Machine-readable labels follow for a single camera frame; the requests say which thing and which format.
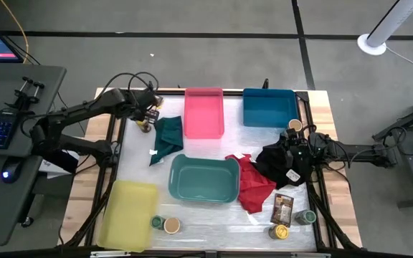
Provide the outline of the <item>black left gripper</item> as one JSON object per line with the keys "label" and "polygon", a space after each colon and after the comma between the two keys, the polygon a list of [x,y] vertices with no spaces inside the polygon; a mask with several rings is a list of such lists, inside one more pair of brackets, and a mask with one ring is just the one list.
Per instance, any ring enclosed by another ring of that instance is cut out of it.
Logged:
{"label": "black left gripper", "polygon": [[160,97],[153,90],[130,90],[129,95],[132,100],[130,118],[142,121],[143,118],[148,120],[159,117],[157,107],[160,105]]}

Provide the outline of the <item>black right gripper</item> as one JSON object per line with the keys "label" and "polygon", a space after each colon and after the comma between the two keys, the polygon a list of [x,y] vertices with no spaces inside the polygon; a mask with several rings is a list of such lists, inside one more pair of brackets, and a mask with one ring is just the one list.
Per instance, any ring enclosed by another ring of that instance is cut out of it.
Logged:
{"label": "black right gripper", "polygon": [[289,161],[292,166],[314,166],[315,151],[307,138],[300,136],[292,128],[285,131],[288,139]]}

